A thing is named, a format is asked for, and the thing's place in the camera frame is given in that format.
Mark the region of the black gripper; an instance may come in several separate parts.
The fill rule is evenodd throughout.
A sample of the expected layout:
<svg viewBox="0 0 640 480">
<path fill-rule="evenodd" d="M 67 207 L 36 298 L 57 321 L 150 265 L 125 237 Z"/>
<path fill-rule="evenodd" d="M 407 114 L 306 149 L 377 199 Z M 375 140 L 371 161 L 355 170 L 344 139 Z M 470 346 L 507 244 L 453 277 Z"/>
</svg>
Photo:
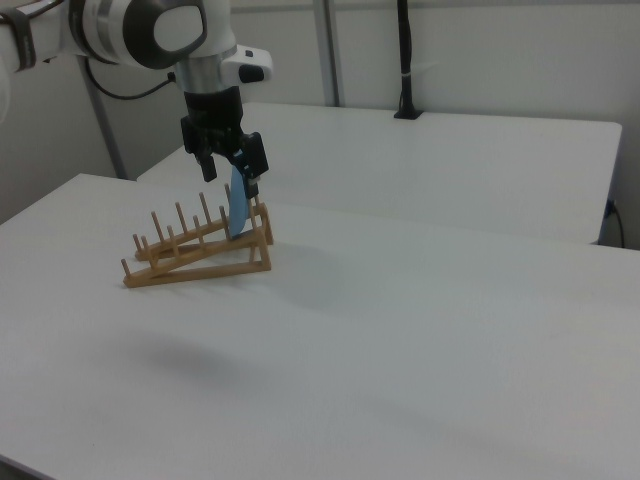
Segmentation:
<svg viewBox="0 0 640 480">
<path fill-rule="evenodd" d="M 269 170 L 261 135 L 245 134 L 239 87 L 217 93 L 185 92 L 188 115 L 181 119 L 185 150 L 196 157 L 205 182 L 217 178 L 213 153 L 230 158 L 246 198 L 259 194 L 260 177 Z"/>
</svg>

